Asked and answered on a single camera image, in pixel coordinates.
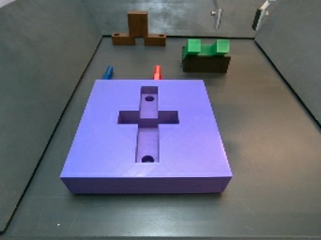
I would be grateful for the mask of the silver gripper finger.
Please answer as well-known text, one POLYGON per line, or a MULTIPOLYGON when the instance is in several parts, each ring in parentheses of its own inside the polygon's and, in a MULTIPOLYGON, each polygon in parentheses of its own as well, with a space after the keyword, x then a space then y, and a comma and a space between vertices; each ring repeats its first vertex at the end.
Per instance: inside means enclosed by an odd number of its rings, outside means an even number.
POLYGON ((268 8, 269 5, 272 4, 274 0, 267 0, 263 6, 256 10, 255 18, 253 18, 253 23, 252 23, 252 29, 257 31, 260 29, 260 25, 263 22, 264 17, 268 14, 268 8))
POLYGON ((219 30, 221 26, 224 9, 219 6, 219 1, 213 0, 213 10, 211 11, 211 15, 215 18, 215 29, 219 30))

